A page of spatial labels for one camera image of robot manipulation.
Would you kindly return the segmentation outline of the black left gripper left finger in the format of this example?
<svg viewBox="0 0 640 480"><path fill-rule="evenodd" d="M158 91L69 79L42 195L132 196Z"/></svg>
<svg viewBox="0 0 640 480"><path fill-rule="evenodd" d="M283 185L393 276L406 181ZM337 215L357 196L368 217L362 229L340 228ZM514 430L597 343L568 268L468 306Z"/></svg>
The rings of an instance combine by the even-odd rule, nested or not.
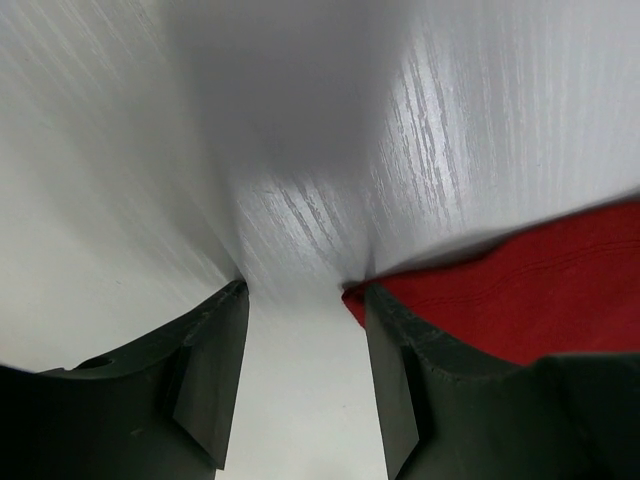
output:
<svg viewBox="0 0 640 480"><path fill-rule="evenodd" d="M1 370L5 479L212 479L225 466L249 317L234 281L77 367Z"/></svg>

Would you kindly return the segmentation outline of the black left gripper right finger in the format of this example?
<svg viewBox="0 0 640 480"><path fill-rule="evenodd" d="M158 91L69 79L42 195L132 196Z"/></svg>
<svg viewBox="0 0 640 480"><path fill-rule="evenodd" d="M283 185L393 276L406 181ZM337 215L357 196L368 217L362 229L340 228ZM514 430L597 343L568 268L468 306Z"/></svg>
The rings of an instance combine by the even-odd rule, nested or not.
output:
<svg viewBox="0 0 640 480"><path fill-rule="evenodd" d="M560 354L519 366L365 293L391 479L635 479L639 357Z"/></svg>

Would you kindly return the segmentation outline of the dark red t-shirt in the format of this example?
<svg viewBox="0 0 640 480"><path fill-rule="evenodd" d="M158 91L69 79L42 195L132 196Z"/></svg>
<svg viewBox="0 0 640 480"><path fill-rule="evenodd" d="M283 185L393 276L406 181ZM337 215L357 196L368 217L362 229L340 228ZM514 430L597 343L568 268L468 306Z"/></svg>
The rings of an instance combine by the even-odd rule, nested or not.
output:
<svg viewBox="0 0 640 480"><path fill-rule="evenodd" d="M412 313L504 360L639 348L639 203L566 216L472 260L376 283Z"/></svg>

